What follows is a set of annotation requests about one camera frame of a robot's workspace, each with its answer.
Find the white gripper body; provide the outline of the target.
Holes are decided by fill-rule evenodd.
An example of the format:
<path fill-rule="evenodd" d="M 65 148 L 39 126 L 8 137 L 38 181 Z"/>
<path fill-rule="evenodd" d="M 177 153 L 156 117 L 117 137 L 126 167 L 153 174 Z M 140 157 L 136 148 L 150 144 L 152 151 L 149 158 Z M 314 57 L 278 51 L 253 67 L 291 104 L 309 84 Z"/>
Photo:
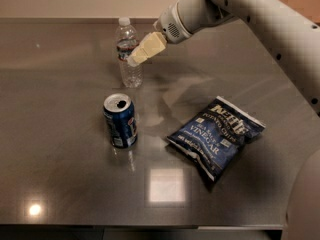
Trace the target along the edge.
<path fill-rule="evenodd" d="M 171 44 L 181 43 L 192 36 L 180 19 L 177 3 L 165 9 L 153 26 L 155 30 L 161 32 L 167 42 Z"/>

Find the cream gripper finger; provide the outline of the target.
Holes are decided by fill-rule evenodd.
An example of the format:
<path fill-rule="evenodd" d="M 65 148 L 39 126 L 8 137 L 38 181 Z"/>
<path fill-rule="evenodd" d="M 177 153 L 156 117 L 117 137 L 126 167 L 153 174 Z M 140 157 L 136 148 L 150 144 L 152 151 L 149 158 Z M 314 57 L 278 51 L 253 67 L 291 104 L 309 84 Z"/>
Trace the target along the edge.
<path fill-rule="evenodd" d="M 166 46 L 167 41 L 161 32 L 149 33 L 132 51 L 130 56 L 127 58 L 127 63 L 132 67 L 136 67 L 162 52 Z"/>

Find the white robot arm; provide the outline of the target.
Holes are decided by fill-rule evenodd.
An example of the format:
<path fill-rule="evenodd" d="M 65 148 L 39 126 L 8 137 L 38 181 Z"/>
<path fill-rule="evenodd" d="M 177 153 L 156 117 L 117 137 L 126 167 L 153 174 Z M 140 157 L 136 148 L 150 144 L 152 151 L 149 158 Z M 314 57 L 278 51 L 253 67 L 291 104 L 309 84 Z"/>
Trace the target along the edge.
<path fill-rule="evenodd" d="M 154 23 L 128 58 L 137 66 L 169 43 L 238 18 L 245 22 L 312 109 L 320 113 L 320 28 L 279 0 L 178 0 Z M 281 240 L 320 239 L 320 151 L 300 169 Z"/>

